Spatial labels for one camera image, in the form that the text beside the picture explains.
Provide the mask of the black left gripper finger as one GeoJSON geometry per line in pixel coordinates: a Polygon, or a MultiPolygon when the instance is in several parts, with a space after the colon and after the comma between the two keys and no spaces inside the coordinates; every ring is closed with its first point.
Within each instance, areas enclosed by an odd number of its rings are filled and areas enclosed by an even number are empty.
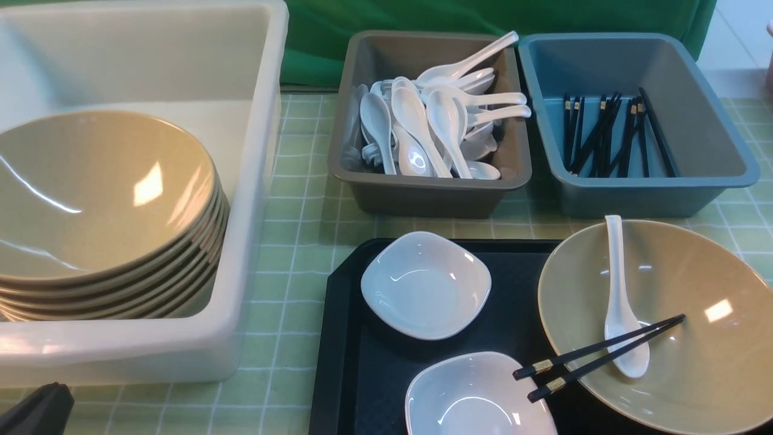
{"type": "Polygon", "coordinates": [[[74,403],[68,385],[43,385],[2,414],[1,433],[64,434],[74,403]]]}

